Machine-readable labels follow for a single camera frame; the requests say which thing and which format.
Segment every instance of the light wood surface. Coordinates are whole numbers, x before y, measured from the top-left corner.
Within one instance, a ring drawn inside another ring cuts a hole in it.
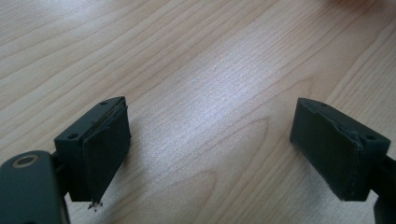
[[[73,223],[374,223],[289,134],[301,96],[396,141],[395,1],[1,1],[1,163],[120,95],[133,146]]]

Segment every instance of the table surface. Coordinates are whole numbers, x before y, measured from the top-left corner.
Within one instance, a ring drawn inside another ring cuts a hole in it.
[[[130,152],[96,212],[66,196],[72,223],[374,223],[289,135],[306,97],[396,141],[395,1],[0,5],[1,163],[127,99]]]

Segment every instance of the wooden table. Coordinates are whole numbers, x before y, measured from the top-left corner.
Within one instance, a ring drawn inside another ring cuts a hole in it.
[[[396,141],[395,1],[0,5],[1,163],[127,98],[130,153],[97,212],[66,196],[72,223],[374,223],[289,135],[307,97]]]

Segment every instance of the mounting hole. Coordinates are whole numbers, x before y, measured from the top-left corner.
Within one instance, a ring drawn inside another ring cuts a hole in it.
[[[16,159],[14,162],[12,162],[12,166],[15,168],[23,168],[32,165],[37,160],[38,160],[37,155],[27,155]]]
[[[78,137],[78,133],[72,133],[69,136],[67,136],[68,139],[74,139]]]
[[[375,137],[372,136],[372,135],[366,135],[366,138],[369,139],[369,140],[375,140]]]

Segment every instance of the black clamp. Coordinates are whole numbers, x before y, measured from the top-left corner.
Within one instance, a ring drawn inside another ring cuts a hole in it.
[[[340,111],[300,98],[290,141],[342,201],[364,202],[372,189],[376,223],[396,223],[396,161],[390,141]]]
[[[0,223],[69,223],[64,195],[99,203],[131,144],[124,97],[103,101],[55,140],[0,168]]]

